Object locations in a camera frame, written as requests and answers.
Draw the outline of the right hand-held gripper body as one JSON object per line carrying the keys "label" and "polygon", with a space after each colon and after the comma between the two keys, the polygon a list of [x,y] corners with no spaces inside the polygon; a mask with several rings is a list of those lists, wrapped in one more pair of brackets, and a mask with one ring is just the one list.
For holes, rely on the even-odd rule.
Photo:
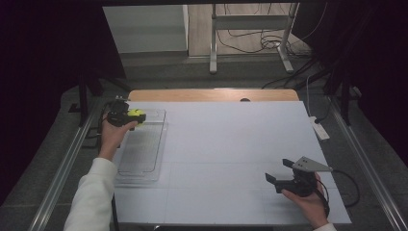
{"label": "right hand-held gripper body", "polygon": [[293,162],[292,170],[292,180],[276,180],[274,184],[276,192],[281,193],[287,190],[298,196],[306,197],[311,195],[317,187],[315,173],[318,171],[331,172],[333,168],[310,158],[301,157],[298,161]]}

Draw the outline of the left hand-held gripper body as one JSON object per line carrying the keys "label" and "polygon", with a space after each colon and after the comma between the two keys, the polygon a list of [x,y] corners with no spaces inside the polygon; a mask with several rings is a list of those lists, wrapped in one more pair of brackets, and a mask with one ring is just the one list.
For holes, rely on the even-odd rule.
{"label": "left hand-held gripper body", "polygon": [[107,121],[115,127],[121,127],[134,121],[128,115],[129,105],[124,100],[116,100],[111,104],[111,109],[107,115]]}

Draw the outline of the clear plastic container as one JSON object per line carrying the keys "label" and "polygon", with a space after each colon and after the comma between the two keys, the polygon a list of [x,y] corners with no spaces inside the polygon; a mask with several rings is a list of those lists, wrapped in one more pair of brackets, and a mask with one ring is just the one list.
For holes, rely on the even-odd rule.
{"label": "clear plastic container", "polygon": [[147,184],[159,179],[166,141],[166,111],[140,110],[145,112],[145,122],[127,133],[116,155],[115,181],[119,185]]}

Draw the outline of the person's left hand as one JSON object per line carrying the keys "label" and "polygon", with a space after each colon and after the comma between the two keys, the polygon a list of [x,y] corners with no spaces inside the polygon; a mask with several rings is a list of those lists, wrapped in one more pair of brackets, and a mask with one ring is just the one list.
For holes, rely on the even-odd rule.
{"label": "person's left hand", "polygon": [[116,149],[122,143],[126,133],[138,125],[136,121],[129,122],[121,127],[116,127],[108,121],[102,122],[101,147],[98,158],[111,161]]}

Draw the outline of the person's right hand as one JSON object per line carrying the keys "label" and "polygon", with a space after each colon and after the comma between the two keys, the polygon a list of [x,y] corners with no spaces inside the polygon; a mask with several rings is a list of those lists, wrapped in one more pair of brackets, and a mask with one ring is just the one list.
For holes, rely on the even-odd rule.
{"label": "person's right hand", "polygon": [[298,196],[287,190],[283,190],[282,194],[300,208],[303,216],[309,221],[313,230],[324,224],[331,223],[325,214],[323,202],[315,192],[306,197]]}

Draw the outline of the black stand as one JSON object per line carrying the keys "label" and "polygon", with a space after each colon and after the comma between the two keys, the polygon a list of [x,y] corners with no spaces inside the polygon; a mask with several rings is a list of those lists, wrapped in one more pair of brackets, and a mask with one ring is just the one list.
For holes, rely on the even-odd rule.
{"label": "black stand", "polygon": [[89,118],[89,92],[93,96],[101,96],[104,92],[100,80],[103,79],[119,87],[120,89],[130,92],[132,88],[117,78],[104,74],[103,72],[92,72],[91,74],[82,74],[78,76],[79,103],[72,104],[69,111],[80,114],[79,127],[83,127]]}
{"label": "black stand", "polygon": [[346,68],[346,64],[340,61],[334,62],[330,67],[330,76],[326,81],[323,92],[326,95],[337,96],[340,101],[340,116],[346,125],[350,126],[349,101],[352,99],[352,75]]}

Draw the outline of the white cabinet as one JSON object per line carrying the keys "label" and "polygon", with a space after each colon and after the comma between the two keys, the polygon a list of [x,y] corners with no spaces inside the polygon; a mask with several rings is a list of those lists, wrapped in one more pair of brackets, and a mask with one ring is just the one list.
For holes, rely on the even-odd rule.
{"label": "white cabinet", "polygon": [[186,5],[104,7],[119,53],[186,52]]}

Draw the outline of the aluminium rail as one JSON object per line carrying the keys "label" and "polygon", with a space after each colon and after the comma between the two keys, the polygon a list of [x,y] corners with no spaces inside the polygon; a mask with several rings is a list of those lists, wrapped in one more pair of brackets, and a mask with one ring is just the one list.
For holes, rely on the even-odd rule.
{"label": "aluminium rail", "polygon": [[402,213],[397,207],[391,193],[380,178],[380,175],[374,168],[368,154],[358,140],[352,127],[347,125],[340,112],[340,106],[335,100],[330,100],[331,112],[336,118],[345,139],[350,146],[357,162],[366,176],[373,193],[375,194],[382,210],[384,211],[389,223],[394,231],[408,231],[408,222],[402,217]]}
{"label": "aluminium rail", "polygon": [[76,131],[76,134],[70,143],[68,149],[66,150],[64,157],[51,181],[51,184],[42,199],[38,210],[32,220],[27,231],[44,231],[57,201],[62,193],[66,179],[72,166],[76,160],[76,157],[81,149],[81,145],[86,137],[86,134],[96,118],[96,112],[102,105],[102,100],[97,97],[95,98],[89,106],[89,115],[85,119],[85,122]]}

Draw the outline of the grey metal stand frame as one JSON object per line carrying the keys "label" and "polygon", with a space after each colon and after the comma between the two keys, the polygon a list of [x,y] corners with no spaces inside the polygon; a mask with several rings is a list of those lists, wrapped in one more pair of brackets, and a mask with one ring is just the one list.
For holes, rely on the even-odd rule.
{"label": "grey metal stand frame", "polygon": [[212,5],[212,41],[210,52],[210,73],[217,73],[217,31],[218,30],[283,30],[283,37],[277,46],[277,52],[288,73],[293,73],[293,66],[288,58],[287,43],[291,33],[297,3],[291,3],[287,15],[217,15],[216,5]]}

